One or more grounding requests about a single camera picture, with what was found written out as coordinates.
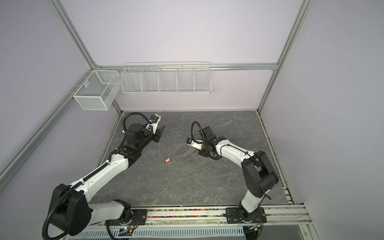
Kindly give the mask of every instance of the aluminum frame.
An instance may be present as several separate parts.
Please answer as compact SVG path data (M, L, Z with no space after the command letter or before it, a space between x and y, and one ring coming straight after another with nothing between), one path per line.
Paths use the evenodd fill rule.
M57 107L49 114L49 116L40 124L40 126L29 136L19 150L0 168L0 192L11 181L17 171L22 167L25 161L31 156L33 151L42 142L49 131L59 121L70 105L75 101L74 92L80 88L85 79L92 73L92 70L80 79L72 91L63 98Z
M92 70L99 69L100 66L98 66L93 60L87 47L82 41L79 33L76 31L76 28L74 27L71 19L69 18L67 12L65 11L65 8L62 5L61 1L60 0L46 0L46 1L48 5L51 7L56 18L64 28L64 31L67 33L68 37L71 39L72 43L76 47L80 56L83 58L84 62L87 64L87 66ZM115 108L117 115L120 115L122 113L122 110L115 99L113 100L112 105Z
M310 12L310 10L313 6L313 3L314 3L314 0L303 0L303 2L301 3L299 12L295 18L291 32L290 32L288 39L284 45L284 48L283 48L283 51L281 52L279 60L277 61L278 68L273 71L272 77L271 77L271 79L268 83L268 86L264 92L262 100L260 101L259 107L257 108L258 112L261 112L263 110L265 103L268 100L268 98L272 92L273 86L276 83L276 79L278 78L279 73L281 72L281 70L285 64L285 61L287 60L288 55L289 55L291 49L293 48L293 45L295 44L297 36L299 35L301 28L304 25L305 19L306 19L308 13Z
M193 217L198 211L183 211L185 209L225 209L227 207L238 207L238 206L163 206L163 207L133 207L132 209L148 209L147 220L145 225L140 225L140 230L155 230L164 228L174 227L239 227L239 226L253 226L254 223L227 223L226 217ZM318 238L312 237L316 232L313 228L313 223L310 220L308 212L304 205L262 205L261 207L265 210L267 222L264 225L299 225L305 240L318 240ZM203 211L204 215L222 215L225 210L207 210ZM168 218L158 218L158 216L168 216ZM118 231L122 227L115 227L114 231ZM85 228L86 232L92 230L105 229L103 222L88 226ZM56 235L61 234L62 231L58 230ZM71 236L66 236L65 239L72 239Z
M210 67L211 71L225 70L276 70L277 63L226 63L226 64L190 64L190 65L151 65L143 63L143 65L135 65L135 68L181 68L181 67ZM101 66L100 70L117 70L122 71L126 66Z
M76 31L73 23L71 22L68 14L66 13L63 5L61 4L60 0L47 0L48 4L52 8L53 12L55 13L56 17L58 18L59 22L63 26L64 30L68 34L69 38L72 40L73 44L79 51L80 55L83 57L85 63L89 66L90 70L86 72L84 77L79 81L79 83L74 86L73 90L70 94L68 94L60 104L57 105L57 107L49 114L49 116L41 123L41 125L34 131L34 133L25 141L25 143L20 147L20 149L17 151L17 153L9 159L9 161L0 168L0 192L4 187L9 183L9 181L12 179L12 177L17 173L17 171L20 169L20 167L23 165L23 163L29 158L29 156L33 153L33 151L37 148L37 146L41 143L41 141L44 139L44 137L49 133L49 131L54 127L54 125L58 122L58 120L61 118L61 116L66 112L66 110L69 108L69 106L73 103L73 93L77 91L79 88L79 85L84 81L84 78L86 78L90 72L94 69L101 69L101 70L122 70L123 66L98 66L95 61L92 59L91 54L87 50L85 44L83 43L82 39L80 38L78 32ZM305 22L306 16L308 15L314 0L303 0L300 10L296 16L295 23L292 27L292 30L290 32L290 35L286 41L286 44L283 48L283 51L279 57L279 60L277 63L246 63L246 64L211 64L211 70L212 71L221 71L221 70L272 70L274 73L272 74L272 77L269 81L269 84L267 86L267 89L264 92L264 95L262 97L262 101L260 102L260 105L258 107L258 112L261 112L263 107L265 106L265 103L273 89L273 86L276 82L276 79L278 78L278 75L289 55L289 52L291 51L295 40L297 39L298 34L300 33L300 30ZM109 138L111 139L114 131L116 130L116 126L118 125L118 122L121 119L122 110L120 109L118 103L116 100L113 101L113 106L117 112L117 120L114 125L114 129L110 133L107 142L110 142ZM268 141L268 144L270 145L270 148L273 151L273 146ZM102 159L105 154L106 150L108 149L109 144L106 144L104 146L103 152L100 156L100 159ZM303 225L304 231L308 229L308 232L310 232L311 236L316 234L313 225Z
M100 166L100 164L103 162L103 159L105 158L105 156L107 155L107 151L109 149L109 146L111 145L111 141L113 139L113 136L115 135L116 133L116 129L118 128L119 124L120 124L120 120L122 119L123 117L123 114L124 112L122 112L120 115L118 115L118 117L116 118L116 121L115 121L115 124L113 124L113 127L112 127L112 130L111 132L109 133L108 135L108 138L107 138L107 141L105 142L104 144L104 147L103 147L103 151L99 157L99 160L95 166L95 169L98 168Z
M258 111L257 111L257 117L259 118L260 124L261 124L263 132L264 132L265 139L266 139L266 141L268 143L268 147L272 153L273 162L275 163L275 166L277 168L277 172L278 172L278 175L280 177L281 183L283 185L283 189L284 189L284 191L288 191L288 195L290 196L290 199L288 199L288 202L291 201L293 204L295 204L296 203L296 197L292 191L292 188L290 187L290 184L289 184L287 177L285 175L283 166L281 165L281 162L277 156L276 150L275 150L273 143L271 141L271 137L270 137L268 130L264 124L263 117L262 117L261 113Z

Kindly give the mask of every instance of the mounting plate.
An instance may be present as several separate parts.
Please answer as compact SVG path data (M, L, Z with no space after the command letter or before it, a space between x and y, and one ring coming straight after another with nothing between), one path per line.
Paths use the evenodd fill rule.
M258 207L255 211L256 211L255 215L260 217L262 223L266 223L264 208ZM227 207L225 208L225 213L228 215L234 216L235 218L241 218L240 208L238 207ZM227 223L244 223L243 221L235 218L227 217ZM253 219L251 223L260 223L260 221L257 217L255 217L255 219Z
M139 222L139 225L145 225L145 221L147 220L147 209L132 209L133 215L132 215L132 222L129 225L137 225L137 222ZM110 226L122 226L120 223L121 220L108 220L108 224Z

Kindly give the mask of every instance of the white enclosure wall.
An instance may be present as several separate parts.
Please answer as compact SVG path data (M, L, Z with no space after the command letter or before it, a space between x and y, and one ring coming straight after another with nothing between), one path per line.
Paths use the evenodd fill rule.
M72 103L0 193L0 239L41 239L53 189L95 168L115 120L114 109L84 111Z
M262 111L320 239L382 239L384 2L318 0Z
M62 0L93 59L276 63L302 0ZM127 96L122 110L256 109L272 71L212 72L210 95Z
M88 69L45 0L1 1L0 36L1 167ZM41 239L53 189L95 167L115 120L71 105L0 192L0 239Z
M45 0L1 1L0 36L2 166L88 68Z

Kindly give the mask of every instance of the white wire basket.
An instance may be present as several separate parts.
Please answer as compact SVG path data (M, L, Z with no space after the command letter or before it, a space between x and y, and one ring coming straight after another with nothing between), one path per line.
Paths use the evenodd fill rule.
M120 90L117 71L94 70L73 97L84 110L108 110Z
M210 66L125 67L121 73L122 91L126 94L211 93Z

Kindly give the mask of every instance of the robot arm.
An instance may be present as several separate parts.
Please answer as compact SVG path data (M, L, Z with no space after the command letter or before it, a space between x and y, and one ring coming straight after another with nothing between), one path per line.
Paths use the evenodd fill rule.
M222 136L216 137L210 127L201 129L198 123L202 140L196 140L192 136L193 125L194 123L191 127L191 138L187 139L187 144L199 149L199 155L214 159L226 157L242 168L248 190L239 203L238 215L230 217L244 222L252 221L263 198L279 181L271 161L265 152L253 152L241 148Z
M140 115L147 124L135 123L126 129L125 121L131 115ZM70 185L57 186L51 198L50 210L43 224L43 239L58 240L63 236L76 235L88 225L106 220L116 220L129 224L132 219L131 205L116 199L109 203L88 204L92 197L107 182L120 172L132 166L141 156L141 152L151 141L158 142L165 126L158 127L161 117L157 114L147 119L141 113L130 113L123 119L124 139L104 164L87 176ZM60 236L48 236L49 223L64 231Z

